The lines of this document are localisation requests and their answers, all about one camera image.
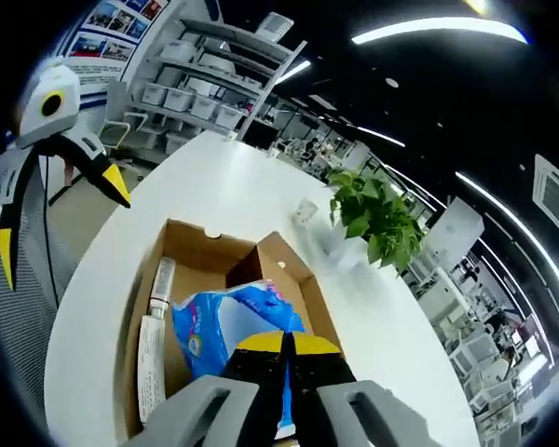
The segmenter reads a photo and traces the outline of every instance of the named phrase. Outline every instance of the floor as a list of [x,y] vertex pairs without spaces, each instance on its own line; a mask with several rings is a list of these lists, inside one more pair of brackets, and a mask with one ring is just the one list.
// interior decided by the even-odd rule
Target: floor
[[[143,166],[139,169],[144,176],[151,171]],[[124,169],[121,171],[131,192],[140,182],[138,176]],[[68,245],[73,258],[80,261],[117,206],[83,178],[49,207],[48,219],[62,242]]]

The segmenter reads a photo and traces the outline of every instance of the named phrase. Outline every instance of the air conditioner vent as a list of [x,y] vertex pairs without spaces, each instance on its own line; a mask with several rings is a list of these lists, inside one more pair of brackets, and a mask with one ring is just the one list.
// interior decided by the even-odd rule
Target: air conditioner vent
[[540,155],[535,158],[532,199],[559,228],[559,169]]

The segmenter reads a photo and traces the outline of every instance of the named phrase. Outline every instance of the black ceiling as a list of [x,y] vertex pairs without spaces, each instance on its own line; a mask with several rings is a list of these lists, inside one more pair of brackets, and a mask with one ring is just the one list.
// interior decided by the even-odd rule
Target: black ceiling
[[[559,7],[544,0],[489,2],[497,4],[497,13],[487,18],[516,26],[528,46],[454,31],[405,34],[357,46],[350,40],[354,35],[404,20],[479,16],[462,0],[220,3],[225,22],[252,31],[270,11],[294,20],[281,43],[295,48],[308,41],[302,58],[312,66],[274,91],[324,111],[308,98],[318,94],[337,108],[331,115],[404,142],[402,148],[336,126],[441,201],[460,196],[496,218],[539,267],[559,304],[558,282],[538,252],[509,219],[455,176],[464,172],[514,210],[559,262],[559,231],[532,202],[535,154],[559,167]],[[388,86],[387,77],[399,88]],[[520,280],[559,345],[558,312],[542,281],[496,226],[488,219],[485,226],[484,240]]]

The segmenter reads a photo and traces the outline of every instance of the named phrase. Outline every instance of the office desk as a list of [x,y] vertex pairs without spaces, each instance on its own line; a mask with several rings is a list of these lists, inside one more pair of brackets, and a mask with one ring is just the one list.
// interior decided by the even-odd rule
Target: office desk
[[[320,212],[306,226],[288,218],[306,196]],[[132,280],[168,218],[259,240],[279,230],[316,274],[348,363],[421,413],[444,447],[475,447],[462,388],[437,336],[393,268],[348,275],[327,264],[317,240],[330,233],[331,191],[241,142],[204,132],[159,165],[117,208],[81,260],[63,296],[48,348],[45,402],[52,434],[69,446],[114,446],[127,438],[120,349]]]

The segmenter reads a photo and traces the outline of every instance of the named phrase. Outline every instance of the computer monitor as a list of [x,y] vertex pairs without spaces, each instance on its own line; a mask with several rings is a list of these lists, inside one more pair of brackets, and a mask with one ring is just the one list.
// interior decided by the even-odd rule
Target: computer monitor
[[267,150],[271,143],[278,138],[278,133],[280,133],[278,129],[255,120],[244,134],[242,141],[252,147]]

